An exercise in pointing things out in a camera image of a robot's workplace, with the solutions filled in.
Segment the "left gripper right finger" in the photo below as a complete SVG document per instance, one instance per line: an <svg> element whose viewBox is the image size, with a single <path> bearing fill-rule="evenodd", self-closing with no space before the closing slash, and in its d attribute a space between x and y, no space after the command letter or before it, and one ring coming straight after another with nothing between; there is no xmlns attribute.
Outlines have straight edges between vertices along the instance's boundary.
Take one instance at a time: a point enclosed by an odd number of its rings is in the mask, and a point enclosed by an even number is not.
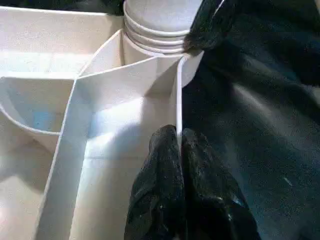
<svg viewBox="0 0 320 240"><path fill-rule="evenodd" d="M253 214L235 178L200 132L182 132L182 167L190 240L259 240Z"/></svg>

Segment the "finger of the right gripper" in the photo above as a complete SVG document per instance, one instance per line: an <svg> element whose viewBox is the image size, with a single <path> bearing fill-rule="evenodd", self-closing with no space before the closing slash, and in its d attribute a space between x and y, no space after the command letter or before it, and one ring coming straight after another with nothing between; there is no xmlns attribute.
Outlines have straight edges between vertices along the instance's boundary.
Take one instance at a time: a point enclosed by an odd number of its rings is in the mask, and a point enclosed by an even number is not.
<svg viewBox="0 0 320 240"><path fill-rule="evenodd" d="M241 8L239 0L203 0L197 10L183 48L212 50L230 32Z"/></svg>

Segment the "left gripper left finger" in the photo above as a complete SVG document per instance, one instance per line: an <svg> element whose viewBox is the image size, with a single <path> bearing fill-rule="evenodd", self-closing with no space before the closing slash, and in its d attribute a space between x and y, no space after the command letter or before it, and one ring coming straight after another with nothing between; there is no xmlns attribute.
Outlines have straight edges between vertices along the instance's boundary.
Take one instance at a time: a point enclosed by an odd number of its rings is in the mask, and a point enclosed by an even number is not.
<svg viewBox="0 0 320 240"><path fill-rule="evenodd" d="M176 127L154 132L131 189L125 240L185 240L185 186Z"/></svg>

